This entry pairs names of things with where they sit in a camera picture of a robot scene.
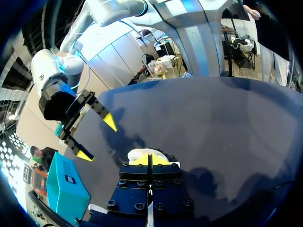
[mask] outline person in black clothing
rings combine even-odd
[[[35,146],[32,146],[30,148],[30,153],[32,154],[32,156],[42,159],[41,165],[46,172],[49,172],[49,168],[51,167],[51,163],[56,152],[58,151],[49,147],[46,147],[43,150],[40,150]]]
[[[270,81],[271,71],[275,63],[276,83],[286,86],[289,71],[289,50],[286,32],[258,0],[243,0],[243,6],[256,22],[263,81]]]

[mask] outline screw head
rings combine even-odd
[[[106,204],[107,204],[107,206],[109,206],[109,207],[114,207],[114,206],[117,205],[116,201],[114,201],[114,200],[109,200],[109,201],[107,201]]]
[[[120,181],[119,181],[119,186],[125,185],[125,184],[126,184],[126,180],[120,180]]]
[[[175,180],[174,180],[174,183],[175,183],[175,184],[181,184],[181,180],[180,180],[180,179],[175,179]]]
[[[156,181],[156,187],[162,187],[164,185],[163,181]]]
[[[164,210],[164,205],[162,203],[157,203],[155,205],[156,210]]]
[[[194,202],[192,200],[186,200],[183,202],[183,204],[185,205],[185,207],[190,208],[194,205]]]
[[[138,181],[138,182],[137,182],[137,185],[138,185],[138,186],[144,186],[144,185],[145,185],[145,182],[144,182],[144,181]]]
[[[76,222],[77,224],[80,224],[80,223],[82,222],[82,220],[79,219],[79,218],[75,218],[75,222]]]
[[[143,203],[136,203],[136,204],[134,205],[134,208],[135,208],[136,210],[143,210],[143,209],[145,208],[145,206],[144,206]]]

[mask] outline orange object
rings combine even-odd
[[[40,170],[34,169],[32,172],[31,185],[36,193],[47,196],[46,180],[48,175]]]

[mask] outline yellow object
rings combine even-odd
[[[152,165],[156,166],[157,164],[170,165],[170,162],[166,161],[163,158],[160,158],[158,155],[153,154],[152,155]]]
[[[92,162],[92,161],[94,160],[94,158],[95,158],[95,157],[93,157],[92,159],[90,159],[89,157],[86,156],[86,154],[83,153],[82,150],[80,150],[80,151],[77,153],[76,156],[79,157],[79,158],[82,158],[82,159],[84,159],[84,160],[90,161],[90,162]]]
[[[109,125],[109,127],[111,127],[114,131],[117,131],[117,127],[115,125],[114,119],[112,117],[112,115],[110,113],[108,113],[105,118],[103,119],[103,121]]]
[[[142,164],[144,166],[148,166],[148,155],[149,154],[146,154],[146,155],[142,156],[141,158],[132,162],[130,165],[137,166],[139,164]],[[153,166],[156,166],[157,164],[162,164],[162,165],[170,165],[171,164],[170,162],[166,161],[163,158],[160,158],[156,154],[151,154],[151,155],[152,155],[152,165]]]
[[[144,166],[148,166],[148,154],[146,154],[146,155],[142,156],[141,158],[135,160],[130,165],[137,166],[139,164],[142,164]]]

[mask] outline blue plastic crate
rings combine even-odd
[[[46,181],[50,208],[73,225],[82,219],[89,205],[90,194],[83,185],[74,162],[55,153]]]

